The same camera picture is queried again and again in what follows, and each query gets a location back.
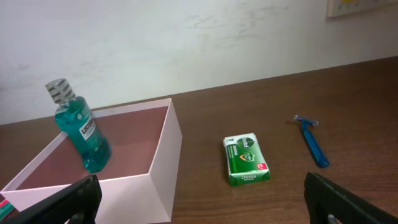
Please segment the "teal mouthwash bottle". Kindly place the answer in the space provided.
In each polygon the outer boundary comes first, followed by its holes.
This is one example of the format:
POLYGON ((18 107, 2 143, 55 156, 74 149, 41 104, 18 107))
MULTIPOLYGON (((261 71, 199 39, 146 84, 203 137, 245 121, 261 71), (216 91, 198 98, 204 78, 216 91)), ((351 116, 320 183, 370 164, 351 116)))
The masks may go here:
POLYGON ((84 97, 76 95, 65 78, 48 82, 45 87, 58 104, 55 122, 68 134, 86 170, 90 173, 103 170, 111 157, 111 146, 97 127, 84 97))

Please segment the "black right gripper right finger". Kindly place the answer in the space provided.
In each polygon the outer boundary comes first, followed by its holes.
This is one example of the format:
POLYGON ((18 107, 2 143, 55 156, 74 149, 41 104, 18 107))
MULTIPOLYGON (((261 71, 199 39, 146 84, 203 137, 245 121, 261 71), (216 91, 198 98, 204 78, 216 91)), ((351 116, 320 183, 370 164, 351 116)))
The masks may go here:
POLYGON ((397 224, 397 217, 316 172, 307 173, 304 187, 311 224, 328 223, 329 215, 333 215, 341 223, 397 224))

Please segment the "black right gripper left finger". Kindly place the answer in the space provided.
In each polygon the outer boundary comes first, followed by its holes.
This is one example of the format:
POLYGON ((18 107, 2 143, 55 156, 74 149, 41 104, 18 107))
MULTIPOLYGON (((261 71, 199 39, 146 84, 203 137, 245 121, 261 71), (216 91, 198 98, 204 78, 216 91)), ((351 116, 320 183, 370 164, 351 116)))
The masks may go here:
POLYGON ((92 174, 3 222, 8 224, 91 224, 95 222, 101 198, 99 180, 92 174))

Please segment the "green soap box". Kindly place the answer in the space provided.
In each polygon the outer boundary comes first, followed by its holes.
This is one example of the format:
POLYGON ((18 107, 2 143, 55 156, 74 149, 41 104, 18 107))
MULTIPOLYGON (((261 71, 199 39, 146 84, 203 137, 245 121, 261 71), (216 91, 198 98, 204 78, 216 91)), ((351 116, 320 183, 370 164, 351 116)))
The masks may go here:
POLYGON ((225 137, 223 145, 226 151, 228 179, 232 186, 271 179, 270 168, 254 133, 225 137))

